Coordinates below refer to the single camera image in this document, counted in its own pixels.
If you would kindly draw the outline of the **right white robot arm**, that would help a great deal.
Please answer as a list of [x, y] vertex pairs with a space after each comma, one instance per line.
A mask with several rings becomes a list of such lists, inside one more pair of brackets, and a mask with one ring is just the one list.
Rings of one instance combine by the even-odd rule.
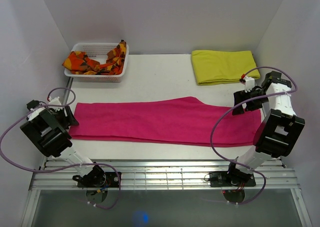
[[305, 126], [305, 120], [292, 107], [289, 94], [292, 83], [283, 79], [280, 72], [267, 73], [261, 86], [246, 75], [242, 75], [240, 82], [244, 90], [233, 94], [234, 103], [247, 102], [245, 107], [236, 106], [232, 115], [258, 110], [264, 103], [269, 104], [269, 111], [254, 134], [253, 147], [229, 164], [225, 178], [232, 186], [251, 182], [253, 171], [265, 161], [288, 156]]

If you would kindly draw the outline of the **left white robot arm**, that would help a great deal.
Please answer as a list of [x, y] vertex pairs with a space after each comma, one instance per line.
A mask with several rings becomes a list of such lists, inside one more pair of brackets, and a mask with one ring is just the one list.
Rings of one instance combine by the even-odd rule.
[[31, 113], [26, 117], [27, 122], [20, 129], [46, 157], [54, 157], [75, 165], [77, 175], [72, 179], [79, 187], [103, 187], [107, 184], [105, 172], [94, 162], [81, 155], [71, 142], [69, 128], [78, 126], [69, 106], [62, 107], [59, 98], [49, 102], [50, 106], [38, 100], [26, 104]]

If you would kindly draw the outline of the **pink trousers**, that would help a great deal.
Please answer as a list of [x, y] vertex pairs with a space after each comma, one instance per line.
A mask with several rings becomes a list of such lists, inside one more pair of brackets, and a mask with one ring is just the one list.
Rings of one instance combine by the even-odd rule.
[[210, 146], [214, 124], [229, 107], [188, 96], [153, 102], [78, 103], [76, 140]]

